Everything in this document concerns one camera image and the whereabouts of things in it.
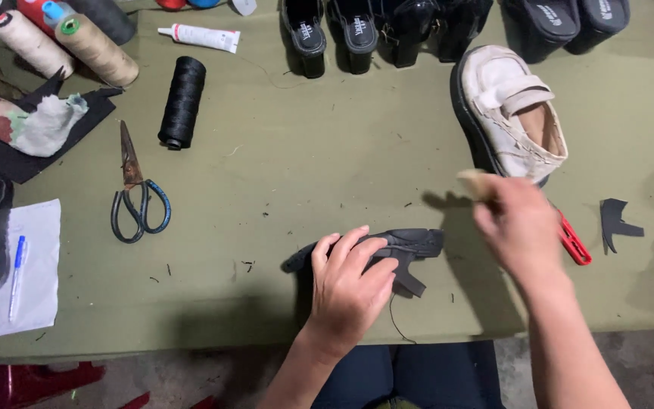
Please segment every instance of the concrete floor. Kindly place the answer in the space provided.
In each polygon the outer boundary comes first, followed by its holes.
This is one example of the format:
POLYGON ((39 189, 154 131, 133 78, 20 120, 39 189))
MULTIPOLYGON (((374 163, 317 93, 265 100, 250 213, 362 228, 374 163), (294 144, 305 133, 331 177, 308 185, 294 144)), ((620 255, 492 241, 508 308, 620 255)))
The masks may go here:
MULTIPOLYGON (((595 340, 633 409, 654 409, 654 331, 596 334, 595 340)), ((506 409, 533 409, 526 339, 495 342, 506 409)), ((150 391, 145 407, 188 408, 216 395, 222 408, 253 408, 286 354, 285 347, 218 352, 164 351, 100 362, 104 379, 34 406, 115 409, 150 391)))

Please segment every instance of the white shoe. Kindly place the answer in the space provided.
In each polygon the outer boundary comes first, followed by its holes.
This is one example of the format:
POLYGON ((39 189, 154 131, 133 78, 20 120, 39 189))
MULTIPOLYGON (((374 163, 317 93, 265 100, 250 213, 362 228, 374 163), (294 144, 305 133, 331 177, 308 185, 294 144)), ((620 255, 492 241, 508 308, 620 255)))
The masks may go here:
POLYGON ((568 155, 554 94, 521 57, 488 45, 467 52, 450 78, 453 109, 477 167, 543 185, 568 155))

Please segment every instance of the black high-heeled shoe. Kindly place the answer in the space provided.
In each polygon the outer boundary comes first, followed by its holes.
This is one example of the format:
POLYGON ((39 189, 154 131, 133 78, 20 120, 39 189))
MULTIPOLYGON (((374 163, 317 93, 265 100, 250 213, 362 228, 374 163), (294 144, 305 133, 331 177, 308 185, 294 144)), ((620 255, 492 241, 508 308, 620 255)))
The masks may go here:
POLYGON ((372 51, 377 47, 378 34, 375 16, 369 0, 331 0, 327 4, 327 16, 339 25, 342 37, 350 56, 350 72, 362 74, 370 70, 372 51))
POLYGON ((524 61, 544 61, 564 47, 580 31, 577 0, 504 0, 502 5, 522 28, 521 50, 524 61))
POLYGON ((325 73, 327 48, 327 37, 320 26, 324 15, 322 0, 282 0, 281 14, 291 42, 302 58, 304 76, 321 77, 325 73))
POLYGON ((426 41, 440 9, 436 0, 377 0, 383 32, 392 46, 395 67, 415 65, 421 43, 426 41))
POLYGON ((456 2, 442 0, 441 17, 438 21, 445 27, 441 29, 441 40, 438 42, 438 60, 441 62, 457 62, 483 30, 488 19, 488 12, 494 0, 473 0, 471 2, 456 2))
POLYGON ((627 0, 579 0, 579 35, 564 46, 572 54, 584 54, 622 31, 630 23, 627 0))

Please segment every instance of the red utility knife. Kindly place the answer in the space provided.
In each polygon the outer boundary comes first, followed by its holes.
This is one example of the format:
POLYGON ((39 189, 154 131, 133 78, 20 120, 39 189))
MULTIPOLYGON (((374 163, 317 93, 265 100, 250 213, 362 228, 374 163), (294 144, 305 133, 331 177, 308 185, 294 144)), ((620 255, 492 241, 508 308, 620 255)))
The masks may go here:
POLYGON ((562 240, 564 248, 567 249, 567 253, 572 256, 574 262, 579 265, 587 265, 592 262, 592 256, 589 255, 586 247, 582 244, 582 241, 577 236, 577 233, 574 232, 572 225, 569 224, 567 219, 564 218, 562 210, 557 209, 559 213, 559 238, 562 240))

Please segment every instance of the green table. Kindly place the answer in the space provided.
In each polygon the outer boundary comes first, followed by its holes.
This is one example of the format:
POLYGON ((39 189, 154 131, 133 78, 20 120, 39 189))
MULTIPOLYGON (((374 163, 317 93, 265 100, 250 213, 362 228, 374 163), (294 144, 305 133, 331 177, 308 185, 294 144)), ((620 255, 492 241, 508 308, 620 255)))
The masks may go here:
MULTIPOLYGON (((654 2, 631 3, 630 27, 611 41, 581 57, 558 51, 532 67, 557 95, 569 146, 544 191, 595 257, 580 267, 565 254, 594 331, 654 328, 654 2), (645 227, 646 237, 615 237, 619 254, 605 256, 599 203, 610 197, 629 201, 624 219, 645 227)), ((423 298, 392 304, 408 338, 525 331, 517 292, 482 244, 454 179, 472 161, 450 104, 452 64, 426 52, 397 70, 376 53, 370 72, 353 76, 337 66, 329 36, 325 76, 304 79, 289 72, 274 0, 261 0, 250 17, 223 6, 136 18, 139 33, 124 49, 140 77, 60 166, 16 188, 16 206, 62 202, 59 311, 52 328, 0 337, 0 362, 288 342, 296 285, 280 262, 365 223, 374 232, 445 229, 443 255, 411 265, 427 286, 423 298), (238 54, 156 32, 172 23, 240 30, 238 54), (208 75, 192 148, 168 151, 156 134, 181 55, 202 61, 208 75), (108 219, 122 188, 120 119, 144 176, 173 207, 165 231, 134 245, 117 241, 108 219), (251 272, 241 261, 255 261, 251 272)), ((474 42, 481 44, 506 44, 497 6, 474 42)), ((41 82, 7 56, 0 47, 7 76, 29 89, 41 82)), ((62 94, 97 87, 75 76, 62 94)), ((387 308, 364 342, 401 342, 387 308)))

